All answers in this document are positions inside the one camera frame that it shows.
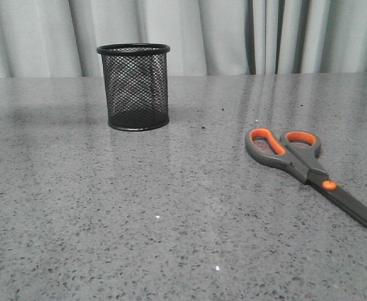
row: gray speckled surface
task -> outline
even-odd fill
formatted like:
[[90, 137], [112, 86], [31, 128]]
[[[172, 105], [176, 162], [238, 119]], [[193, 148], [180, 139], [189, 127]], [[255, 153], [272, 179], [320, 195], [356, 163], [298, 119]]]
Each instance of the gray speckled surface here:
[[367, 73], [171, 77], [169, 113], [121, 132], [102, 78], [0, 79], [0, 300], [367, 300], [367, 230], [243, 139], [316, 133], [367, 205]]

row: pencil holder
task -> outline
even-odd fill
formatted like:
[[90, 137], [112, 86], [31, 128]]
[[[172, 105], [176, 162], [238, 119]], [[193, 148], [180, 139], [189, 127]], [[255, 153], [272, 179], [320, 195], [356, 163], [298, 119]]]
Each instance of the pencil holder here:
[[168, 75], [163, 44], [114, 44], [102, 57], [108, 124], [118, 130], [152, 130], [169, 122]]

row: scissor handle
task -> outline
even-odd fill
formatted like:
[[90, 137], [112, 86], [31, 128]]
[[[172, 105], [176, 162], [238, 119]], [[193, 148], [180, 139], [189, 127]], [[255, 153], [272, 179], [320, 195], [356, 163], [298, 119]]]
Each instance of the scissor handle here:
[[[267, 154], [261, 151], [254, 143], [256, 138], [267, 140], [275, 154]], [[302, 183], [307, 181], [308, 168], [298, 158], [282, 145], [274, 134], [266, 128], [259, 127], [249, 130], [245, 136], [246, 150], [257, 162], [282, 169], [288, 172]]]
[[[317, 171], [328, 176], [327, 172], [316, 159], [321, 151], [321, 140], [318, 136], [302, 130], [293, 130], [283, 133], [279, 140], [284, 147], [290, 150], [290, 152], [293, 153], [293, 155], [295, 155], [296, 158], [298, 158], [310, 170], [315, 172]], [[305, 149], [301, 148], [294, 142], [306, 144], [308, 147]]]

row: white curtain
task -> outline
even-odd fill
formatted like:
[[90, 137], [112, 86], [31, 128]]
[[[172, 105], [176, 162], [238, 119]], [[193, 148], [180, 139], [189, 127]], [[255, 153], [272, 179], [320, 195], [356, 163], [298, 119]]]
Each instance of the white curtain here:
[[0, 77], [101, 76], [165, 43], [169, 75], [367, 71], [367, 0], [0, 0]]

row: scissors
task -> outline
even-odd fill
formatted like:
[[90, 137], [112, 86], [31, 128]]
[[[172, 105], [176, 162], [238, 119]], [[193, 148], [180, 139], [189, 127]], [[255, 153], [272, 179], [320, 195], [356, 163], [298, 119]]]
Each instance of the scissors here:
[[[266, 142], [274, 153], [260, 150], [257, 147], [259, 140]], [[367, 228], [367, 207], [330, 180], [317, 160], [321, 150], [318, 136], [297, 130], [283, 133], [278, 141], [269, 129], [259, 127], [247, 132], [245, 142], [248, 153], [257, 162], [279, 168], [301, 183], [310, 184]]]

